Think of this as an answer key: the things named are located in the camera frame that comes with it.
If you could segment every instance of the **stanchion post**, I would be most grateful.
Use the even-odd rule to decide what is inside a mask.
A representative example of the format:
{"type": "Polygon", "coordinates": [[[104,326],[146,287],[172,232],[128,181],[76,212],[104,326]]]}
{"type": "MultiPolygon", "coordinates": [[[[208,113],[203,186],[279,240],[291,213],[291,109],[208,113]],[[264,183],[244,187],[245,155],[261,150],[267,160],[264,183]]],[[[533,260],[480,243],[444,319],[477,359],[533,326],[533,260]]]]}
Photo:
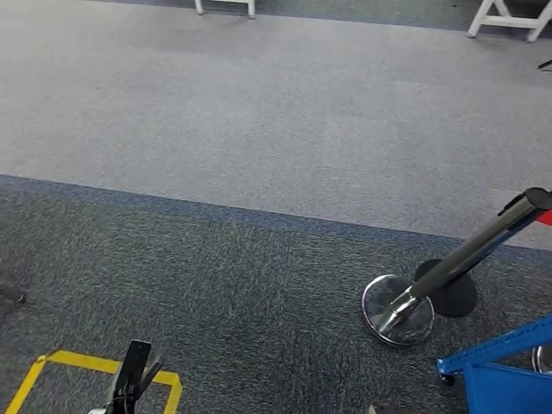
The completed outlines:
{"type": "Polygon", "coordinates": [[[402,276],[380,276],[362,295],[365,320],[382,341],[412,345],[431,331],[434,304],[429,298],[433,295],[441,307],[436,308],[438,313],[453,317],[469,313],[476,299],[474,285],[467,279],[470,269],[548,210],[552,210],[552,194],[530,188],[445,259],[425,266],[413,285],[402,276]]]}

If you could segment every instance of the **black bracket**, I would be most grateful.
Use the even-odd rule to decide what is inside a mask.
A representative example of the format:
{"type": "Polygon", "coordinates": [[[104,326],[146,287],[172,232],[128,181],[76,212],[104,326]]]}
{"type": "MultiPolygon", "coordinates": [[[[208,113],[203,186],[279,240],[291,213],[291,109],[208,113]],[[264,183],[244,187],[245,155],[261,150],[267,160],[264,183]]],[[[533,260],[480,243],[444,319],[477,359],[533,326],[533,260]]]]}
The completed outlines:
{"type": "Polygon", "coordinates": [[[108,412],[113,414],[134,413],[136,402],[161,369],[162,362],[158,357],[147,371],[144,372],[151,348],[152,344],[149,342],[137,340],[130,342],[126,356],[121,364],[109,392],[111,403],[108,412]]]}

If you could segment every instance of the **red retractable belt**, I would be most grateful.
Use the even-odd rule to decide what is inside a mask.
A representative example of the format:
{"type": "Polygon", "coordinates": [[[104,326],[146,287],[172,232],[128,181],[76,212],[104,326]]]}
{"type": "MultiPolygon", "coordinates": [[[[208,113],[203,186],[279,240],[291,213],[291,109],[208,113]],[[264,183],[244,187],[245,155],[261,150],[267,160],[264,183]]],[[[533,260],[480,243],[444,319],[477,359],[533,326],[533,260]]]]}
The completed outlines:
{"type": "Polygon", "coordinates": [[[540,216],[537,219],[538,221],[541,223],[548,224],[549,226],[552,226],[552,210],[547,211],[542,216],[540,216]]]}

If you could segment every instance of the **black rubber base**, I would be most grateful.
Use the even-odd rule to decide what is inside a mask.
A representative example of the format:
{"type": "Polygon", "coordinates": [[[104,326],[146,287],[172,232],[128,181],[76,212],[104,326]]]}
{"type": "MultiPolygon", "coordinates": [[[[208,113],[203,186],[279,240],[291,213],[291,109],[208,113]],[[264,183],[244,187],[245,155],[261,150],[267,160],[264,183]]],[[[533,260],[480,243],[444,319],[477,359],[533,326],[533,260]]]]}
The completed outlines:
{"type": "MultiPolygon", "coordinates": [[[[416,270],[415,280],[418,280],[432,267],[439,263],[439,259],[428,260],[422,263],[416,270]]],[[[477,290],[469,273],[466,273],[456,282],[442,287],[430,295],[433,308],[436,313],[443,317],[465,317],[469,315],[477,304],[477,290]]]]}

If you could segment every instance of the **stanchion base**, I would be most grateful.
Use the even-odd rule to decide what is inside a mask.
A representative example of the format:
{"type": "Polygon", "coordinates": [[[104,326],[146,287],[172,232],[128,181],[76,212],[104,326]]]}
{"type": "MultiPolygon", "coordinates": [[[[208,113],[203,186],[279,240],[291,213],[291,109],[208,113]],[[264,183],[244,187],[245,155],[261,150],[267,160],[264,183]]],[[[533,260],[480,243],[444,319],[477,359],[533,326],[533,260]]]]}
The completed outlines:
{"type": "MultiPolygon", "coordinates": [[[[422,263],[416,270],[415,280],[431,270],[439,263],[439,259],[428,260],[422,263]]],[[[452,285],[442,287],[430,295],[436,313],[443,317],[465,317],[469,315],[477,304],[477,289],[469,273],[458,279],[452,285]]]]}
{"type": "Polygon", "coordinates": [[[428,298],[421,299],[409,317],[382,334],[376,327],[381,315],[401,293],[412,284],[411,279],[396,274],[379,276],[369,283],[362,294],[362,313],[366,325],[381,341],[391,345],[415,345],[431,332],[435,315],[428,298]]]}

